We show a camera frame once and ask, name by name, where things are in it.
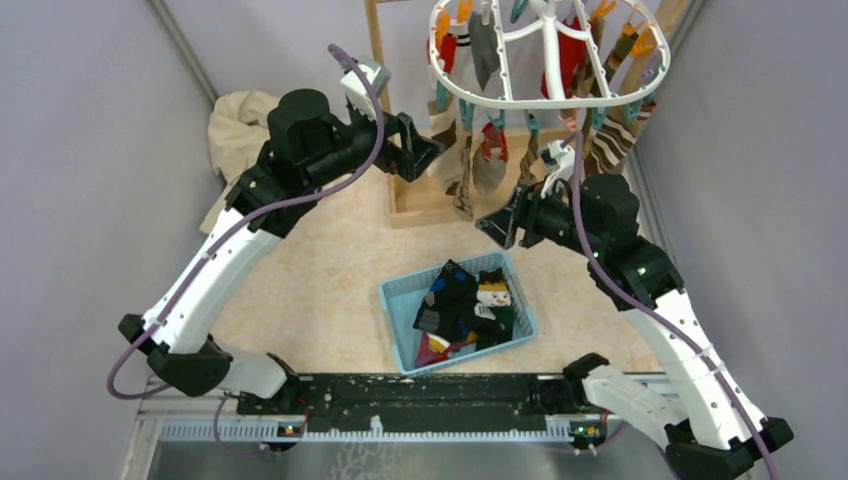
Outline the black blue white sock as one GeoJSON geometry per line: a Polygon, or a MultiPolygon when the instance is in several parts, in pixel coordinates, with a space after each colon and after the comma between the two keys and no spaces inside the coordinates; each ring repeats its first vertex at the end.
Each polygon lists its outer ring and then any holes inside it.
{"type": "Polygon", "coordinates": [[[424,295],[413,327],[448,343],[461,343],[471,332],[469,318],[476,294],[476,277],[448,260],[424,295]]]}

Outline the maroon pink sock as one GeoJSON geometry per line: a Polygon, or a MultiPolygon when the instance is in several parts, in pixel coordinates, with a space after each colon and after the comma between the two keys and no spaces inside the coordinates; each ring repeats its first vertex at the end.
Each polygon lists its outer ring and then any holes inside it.
{"type": "Polygon", "coordinates": [[[465,346],[466,343],[463,342],[450,343],[437,335],[424,333],[421,336],[414,366],[416,368],[423,368],[428,365],[447,361],[465,346]]]}

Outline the brown green argyle sock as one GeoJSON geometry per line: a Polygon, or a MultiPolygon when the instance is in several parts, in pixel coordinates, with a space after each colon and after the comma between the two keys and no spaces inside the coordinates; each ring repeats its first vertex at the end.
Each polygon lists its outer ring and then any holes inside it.
{"type": "Polygon", "coordinates": [[[452,204],[461,219],[464,221],[472,221],[474,219],[474,213],[470,198],[469,184],[471,182],[470,152],[473,137],[468,130],[462,130],[461,133],[462,135],[459,142],[460,176],[459,180],[455,183],[452,204]]]}

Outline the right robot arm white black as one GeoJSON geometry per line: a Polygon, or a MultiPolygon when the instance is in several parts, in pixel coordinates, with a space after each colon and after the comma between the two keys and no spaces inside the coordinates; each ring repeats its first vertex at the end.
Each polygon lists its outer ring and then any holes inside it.
{"type": "Polygon", "coordinates": [[[617,415],[654,442],[680,479],[734,479],[757,463],[777,478],[774,454],[793,439],[791,427],[764,414],[733,379],[670,256],[640,234],[639,208],[623,176],[598,174],[572,186],[558,181],[551,192],[520,185],[475,225],[504,249],[549,241],[582,254],[675,391],[665,397],[593,353],[563,371],[569,408],[617,415]]]}

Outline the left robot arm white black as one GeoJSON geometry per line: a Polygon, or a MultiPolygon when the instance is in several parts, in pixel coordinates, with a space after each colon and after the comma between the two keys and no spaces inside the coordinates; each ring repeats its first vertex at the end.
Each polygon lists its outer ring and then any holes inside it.
{"type": "Polygon", "coordinates": [[[121,320],[121,334],[166,386],[190,397],[217,388],[251,394],[277,414],[297,406],[297,377],[284,361],[212,336],[221,311],[320,195],[339,189],[341,177],[376,167],[413,181],[445,149],[419,134],[407,114],[375,118],[355,101],[347,110],[349,121],[339,120],[314,89],[284,95],[268,113],[269,137],[255,164],[227,194],[201,249],[161,300],[121,320]]]}

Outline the pink hanger clip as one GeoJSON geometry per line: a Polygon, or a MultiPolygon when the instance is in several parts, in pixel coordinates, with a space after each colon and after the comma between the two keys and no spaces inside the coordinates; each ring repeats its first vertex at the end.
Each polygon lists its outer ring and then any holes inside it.
{"type": "Polygon", "coordinates": [[[579,113],[576,110],[561,110],[558,114],[558,119],[563,127],[569,132],[576,132],[578,127],[579,113]]]}

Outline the cream brown patch sock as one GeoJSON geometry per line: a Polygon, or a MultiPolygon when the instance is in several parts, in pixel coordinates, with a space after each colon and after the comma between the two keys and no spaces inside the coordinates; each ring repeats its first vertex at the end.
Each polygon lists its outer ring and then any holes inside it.
{"type": "Polygon", "coordinates": [[[453,108],[437,112],[431,105],[429,110],[431,138],[444,146],[444,151],[430,164],[428,175],[439,185],[443,193],[448,193],[462,176],[460,164],[459,130],[457,113],[453,108]]]}

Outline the brown tan striped sock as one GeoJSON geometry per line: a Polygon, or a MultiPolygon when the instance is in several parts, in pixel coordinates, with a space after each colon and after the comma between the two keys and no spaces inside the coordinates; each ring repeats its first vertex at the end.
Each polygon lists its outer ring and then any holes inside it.
{"type": "Polygon", "coordinates": [[[539,133],[531,131],[529,133],[525,154],[519,161],[518,185],[532,185],[538,182],[538,178],[532,171],[532,167],[538,159],[538,140],[539,133]]]}

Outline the grey red reindeer sock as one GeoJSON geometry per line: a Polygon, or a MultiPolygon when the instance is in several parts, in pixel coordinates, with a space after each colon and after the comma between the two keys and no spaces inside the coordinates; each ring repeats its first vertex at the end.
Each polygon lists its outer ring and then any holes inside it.
{"type": "Polygon", "coordinates": [[[483,127],[481,135],[472,160],[472,180],[479,194],[490,195],[505,177],[509,152],[504,131],[492,122],[483,127]]]}

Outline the grey ankle sock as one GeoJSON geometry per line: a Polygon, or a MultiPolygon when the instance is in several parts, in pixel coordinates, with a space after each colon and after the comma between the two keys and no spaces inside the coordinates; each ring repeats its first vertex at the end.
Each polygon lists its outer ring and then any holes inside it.
{"type": "Polygon", "coordinates": [[[484,23],[483,15],[473,12],[468,20],[468,33],[477,89],[482,92],[501,66],[495,24],[492,20],[484,23]]]}

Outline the light blue plastic basket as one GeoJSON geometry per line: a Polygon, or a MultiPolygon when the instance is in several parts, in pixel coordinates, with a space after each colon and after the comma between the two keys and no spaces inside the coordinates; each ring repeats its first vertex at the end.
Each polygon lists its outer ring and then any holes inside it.
{"type": "Polygon", "coordinates": [[[428,365],[423,368],[416,368],[414,362],[419,350],[421,336],[424,332],[416,330],[413,327],[413,323],[424,295],[429,290],[443,265],[387,280],[380,285],[378,292],[382,309],[386,314],[386,318],[393,332],[393,354],[396,365],[398,371],[404,376],[420,376],[438,369],[477,359],[500,350],[514,348],[533,339],[538,333],[537,322],[532,310],[527,305],[524,292],[515,275],[513,265],[504,253],[500,251],[492,252],[455,262],[473,274],[478,283],[481,271],[491,271],[497,268],[504,269],[509,289],[513,296],[513,307],[516,314],[513,339],[505,344],[486,350],[475,350],[475,342],[478,339],[475,330],[483,323],[482,318],[475,312],[475,305],[477,304],[475,294],[473,303],[471,304],[471,317],[469,318],[471,332],[463,342],[466,343],[466,346],[447,361],[428,365]]]}

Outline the red and cream sock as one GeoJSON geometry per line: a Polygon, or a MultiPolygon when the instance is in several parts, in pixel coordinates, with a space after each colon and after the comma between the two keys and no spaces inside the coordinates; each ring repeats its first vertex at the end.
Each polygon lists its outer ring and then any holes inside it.
{"type": "MultiPolygon", "coordinates": [[[[572,29],[583,30],[580,26],[579,19],[576,18],[576,16],[572,17],[570,20],[563,19],[562,24],[572,29]]],[[[557,38],[559,48],[560,82],[566,96],[569,96],[574,91],[575,72],[585,59],[585,42],[583,40],[571,38],[563,33],[558,33],[557,38]]],[[[550,98],[547,86],[547,75],[544,71],[541,79],[541,93],[543,98],[550,98]]]]}

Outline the beige crumpled cloth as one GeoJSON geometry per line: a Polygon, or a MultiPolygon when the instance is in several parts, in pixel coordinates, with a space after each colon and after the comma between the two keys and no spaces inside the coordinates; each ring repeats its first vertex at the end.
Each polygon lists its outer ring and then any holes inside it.
{"type": "Polygon", "coordinates": [[[257,162],[259,152],[269,140],[268,114],[278,106],[280,97],[259,90],[235,91],[220,97],[214,105],[207,128],[210,163],[224,188],[212,205],[199,230],[212,232],[224,210],[226,196],[239,177],[257,162]]]}

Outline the wooden hanger stand frame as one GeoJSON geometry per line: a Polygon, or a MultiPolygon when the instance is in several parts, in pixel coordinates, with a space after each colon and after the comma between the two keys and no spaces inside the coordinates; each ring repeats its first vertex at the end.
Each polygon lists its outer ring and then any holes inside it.
{"type": "MultiPolygon", "coordinates": [[[[384,61],[382,35],[379,25],[378,4],[401,1],[364,1],[372,52],[377,60],[384,61]]],[[[687,10],[696,1],[660,1],[656,16],[661,27],[667,28],[673,38],[687,15],[687,10]]],[[[565,138],[570,132],[564,127],[541,129],[539,145],[565,138]]],[[[531,134],[526,127],[507,127],[506,139],[510,161],[502,184],[490,195],[479,195],[472,188],[470,193],[473,213],[485,215],[502,205],[510,196],[519,178],[518,159],[527,151],[531,134]]],[[[396,177],[388,179],[388,219],[395,229],[421,227],[442,223],[458,222],[463,218],[453,207],[453,197],[439,190],[437,182],[427,174],[410,183],[396,177]]]]}

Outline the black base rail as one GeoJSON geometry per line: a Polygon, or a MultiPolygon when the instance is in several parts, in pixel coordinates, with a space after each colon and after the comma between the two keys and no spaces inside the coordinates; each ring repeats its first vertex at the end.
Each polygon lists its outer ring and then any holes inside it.
{"type": "Polygon", "coordinates": [[[291,403],[214,390],[144,400],[161,440],[255,443],[539,443],[598,454],[625,430],[614,415],[568,397],[559,374],[305,375],[291,403]]]}

